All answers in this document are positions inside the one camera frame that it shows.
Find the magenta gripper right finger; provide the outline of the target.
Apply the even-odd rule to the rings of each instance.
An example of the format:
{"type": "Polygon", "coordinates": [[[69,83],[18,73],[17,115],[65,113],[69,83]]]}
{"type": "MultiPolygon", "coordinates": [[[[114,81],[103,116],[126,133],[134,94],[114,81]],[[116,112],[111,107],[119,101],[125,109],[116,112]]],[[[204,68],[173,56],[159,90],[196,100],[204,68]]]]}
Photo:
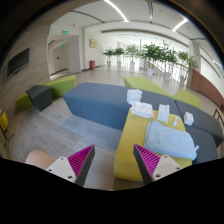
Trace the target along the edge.
{"type": "Polygon", "coordinates": [[[160,156],[137,144],[134,145],[133,154],[145,185],[182,169],[170,156],[160,156]]]}

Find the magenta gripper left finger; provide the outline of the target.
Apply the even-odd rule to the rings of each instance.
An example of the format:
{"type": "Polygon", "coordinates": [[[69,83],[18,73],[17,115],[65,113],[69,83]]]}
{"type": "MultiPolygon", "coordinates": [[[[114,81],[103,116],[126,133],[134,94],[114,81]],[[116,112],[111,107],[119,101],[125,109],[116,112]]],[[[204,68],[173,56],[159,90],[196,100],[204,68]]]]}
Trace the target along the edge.
{"type": "Polygon", "coordinates": [[[95,156],[95,146],[90,145],[69,157],[59,157],[47,171],[83,187],[95,156]]]}

